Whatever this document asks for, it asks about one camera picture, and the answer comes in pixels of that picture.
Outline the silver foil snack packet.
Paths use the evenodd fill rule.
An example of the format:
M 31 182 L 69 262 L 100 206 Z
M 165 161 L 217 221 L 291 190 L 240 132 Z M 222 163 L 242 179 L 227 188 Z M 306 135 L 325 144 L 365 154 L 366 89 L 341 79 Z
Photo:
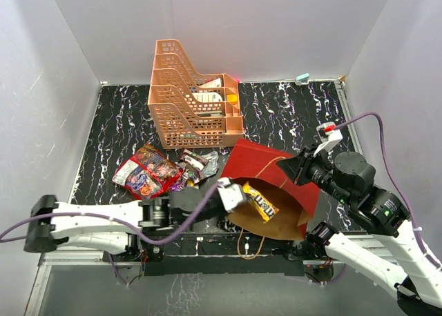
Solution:
M 202 157 L 208 161 L 207 165 L 202 169 L 202 173 L 204 174 L 204 176 L 209 178 L 209 177 L 216 175 L 216 173 L 218 172 L 218 168 L 219 168 L 219 165 L 218 165 L 219 154 L 218 154 L 218 152 L 212 151 L 208 154 L 202 155 Z

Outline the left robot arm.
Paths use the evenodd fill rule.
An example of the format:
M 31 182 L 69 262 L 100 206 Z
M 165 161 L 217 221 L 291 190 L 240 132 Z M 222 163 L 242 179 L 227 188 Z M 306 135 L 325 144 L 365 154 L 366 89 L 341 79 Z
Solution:
M 62 246 L 121 254 L 142 254 L 142 242 L 161 246 L 175 241 L 196 223 L 226 215 L 232 199 L 226 187 L 206 193 L 185 188 L 165 197 L 123 204 L 78 205 L 44 195 L 33 206 L 23 249 L 51 253 Z

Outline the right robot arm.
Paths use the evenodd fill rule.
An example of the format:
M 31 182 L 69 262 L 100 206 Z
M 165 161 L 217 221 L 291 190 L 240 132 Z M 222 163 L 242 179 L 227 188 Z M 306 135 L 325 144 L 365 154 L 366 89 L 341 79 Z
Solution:
M 415 236 L 412 216 L 393 193 L 374 184 L 375 168 L 357 152 L 330 162 L 323 152 L 304 148 L 278 167 L 297 186 L 313 183 L 348 209 L 348 215 L 395 259 L 364 249 L 322 221 L 307 235 L 308 251 L 318 259 L 339 260 L 383 288 L 406 315 L 441 314 L 441 267 L 429 261 Z

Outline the yellow M&M candy packet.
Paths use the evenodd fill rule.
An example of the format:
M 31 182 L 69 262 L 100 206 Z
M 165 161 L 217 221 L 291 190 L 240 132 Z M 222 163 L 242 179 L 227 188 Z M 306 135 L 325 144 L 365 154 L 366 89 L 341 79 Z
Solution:
M 248 181 L 242 186 L 242 189 L 247 201 L 256 209 L 264 223 L 269 222 L 279 212 L 279 209 L 260 191 L 253 188 Z

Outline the red candy bag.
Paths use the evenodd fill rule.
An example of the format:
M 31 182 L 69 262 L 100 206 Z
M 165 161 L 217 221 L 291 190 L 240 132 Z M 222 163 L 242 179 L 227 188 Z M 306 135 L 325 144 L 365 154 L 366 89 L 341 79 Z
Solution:
M 150 144 L 144 144 L 117 169 L 112 182 L 144 200 L 164 194 L 181 174 L 181 168 Z

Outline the red brown paper bag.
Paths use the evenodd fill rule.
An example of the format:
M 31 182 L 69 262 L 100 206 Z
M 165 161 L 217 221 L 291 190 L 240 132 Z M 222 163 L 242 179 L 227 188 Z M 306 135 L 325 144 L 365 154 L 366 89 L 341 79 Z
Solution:
M 234 183 L 249 185 L 268 200 L 278 212 L 265 220 L 250 202 L 241 203 L 227 219 L 241 229 L 261 238 L 256 252 L 250 253 L 246 241 L 239 237 L 237 254 L 243 259 L 255 259 L 265 241 L 301 242 L 305 239 L 307 224 L 315 213 L 319 188 L 312 183 L 297 186 L 277 166 L 277 162 L 290 158 L 290 154 L 246 139 L 236 142 L 221 176 Z

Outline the brown M&M candy packet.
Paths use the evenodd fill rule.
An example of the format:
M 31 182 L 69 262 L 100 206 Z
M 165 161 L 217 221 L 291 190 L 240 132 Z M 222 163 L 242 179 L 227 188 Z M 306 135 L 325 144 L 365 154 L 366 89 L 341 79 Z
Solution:
M 177 180 L 176 183 L 180 183 L 182 182 L 183 184 L 186 184 L 186 187 L 190 186 L 190 187 L 194 187 L 195 185 L 195 174 L 194 172 L 190 171 L 190 170 L 185 170 L 180 178 Z

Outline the purple small candy packet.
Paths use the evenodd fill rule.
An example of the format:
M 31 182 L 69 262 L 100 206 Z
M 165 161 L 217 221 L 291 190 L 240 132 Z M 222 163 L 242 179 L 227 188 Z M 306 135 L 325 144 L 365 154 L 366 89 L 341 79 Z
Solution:
M 172 186 L 170 186 L 169 191 L 170 192 L 179 192 L 185 187 L 186 187 L 186 184 L 183 184 L 182 182 L 180 182 L 180 183 L 176 183 L 176 184 L 173 184 Z

